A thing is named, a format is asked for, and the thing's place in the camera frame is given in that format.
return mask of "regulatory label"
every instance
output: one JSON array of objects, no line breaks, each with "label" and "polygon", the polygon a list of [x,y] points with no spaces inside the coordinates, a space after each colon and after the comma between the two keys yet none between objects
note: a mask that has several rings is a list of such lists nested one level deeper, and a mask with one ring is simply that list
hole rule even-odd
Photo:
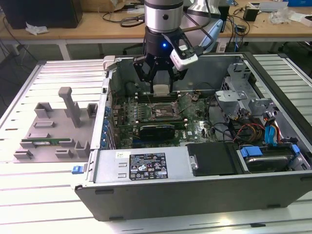
[{"label": "regulatory label", "polygon": [[168,178],[165,153],[130,155],[130,180]]}]

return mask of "black computer tower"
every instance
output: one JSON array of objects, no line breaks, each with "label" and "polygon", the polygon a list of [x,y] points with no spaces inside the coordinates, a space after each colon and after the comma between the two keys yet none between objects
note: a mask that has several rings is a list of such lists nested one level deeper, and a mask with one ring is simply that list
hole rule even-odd
[{"label": "black computer tower", "polygon": [[76,28],[82,18],[80,0],[0,0],[13,29],[33,26]]}]

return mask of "table leg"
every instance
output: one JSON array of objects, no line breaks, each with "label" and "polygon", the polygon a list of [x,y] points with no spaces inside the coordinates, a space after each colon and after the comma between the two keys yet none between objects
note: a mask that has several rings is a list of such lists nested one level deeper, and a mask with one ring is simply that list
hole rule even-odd
[{"label": "table leg", "polygon": [[71,60],[72,57],[69,53],[68,45],[66,43],[60,43],[60,44],[58,44],[58,46],[59,46],[60,52],[62,53],[63,59],[64,60]]},{"label": "table leg", "polygon": [[272,45],[271,45],[271,47],[270,47],[270,49],[269,49],[269,53],[274,53],[274,49],[275,49],[275,47],[276,47],[276,44],[277,44],[277,42],[272,42]]},{"label": "table leg", "polygon": [[98,51],[99,51],[99,57],[102,59],[102,58],[104,58],[104,52],[103,52],[102,44],[99,43],[99,44],[97,44],[97,46],[98,46]]},{"label": "table leg", "polygon": [[218,46],[216,48],[216,52],[217,53],[224,53],[227,43],[228,43],[227,40],[220,39],[220,41],[218,42]]}]

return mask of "gray floor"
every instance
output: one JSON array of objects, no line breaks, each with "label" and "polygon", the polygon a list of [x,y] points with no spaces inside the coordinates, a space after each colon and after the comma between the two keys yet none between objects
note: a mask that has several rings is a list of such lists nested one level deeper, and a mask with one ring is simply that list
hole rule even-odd
[{"label": "gray floor", "polygon": [[[275,48],[275,53],[279,53],[277,48],[282,43],[278,43]],[[124,47],[131,44],[104,44],[103,50],[105,55],[122,55]],[[271,43],[249,43],[242,47],[241,51],[250,51],[252,54],[267,54]],[[99,51],[97,44],[70,45],[70,52],[73,59],[99,59]],[[28,50],[38,60],[62,60],[61,53],[56,45],[30,45]],[[128,54],[141,54],[141,48],[136,48],[128,51]],[[234,47],[229,47],[229,52],[233,51]],[[31,70],[35,67],[36,62],[26,53],[21,66],[21,60],[25,50],[20,49],[20,56],[8,58],[0,64],[0,94],[3,97],[5,104],[0,97],[0,116],[6,110],[6,105],[9,105],[13,100],[22,84],[28,78]],[[284,47],[284,53],[287,54],[304,72],[310,74],[312,70],[312,56],[308,56],[308,50],[297,42],[290,42]]]}]

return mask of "motherboard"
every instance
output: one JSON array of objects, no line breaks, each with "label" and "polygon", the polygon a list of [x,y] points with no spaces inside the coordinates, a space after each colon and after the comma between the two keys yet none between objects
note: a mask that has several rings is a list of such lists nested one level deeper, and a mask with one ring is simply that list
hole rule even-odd
[{"label": "motherboard", "polygon": [[207,98],[199,93],[170,97],[116,97],[112,123],[117,149],[185,146],[215,142],[206,118]]}]

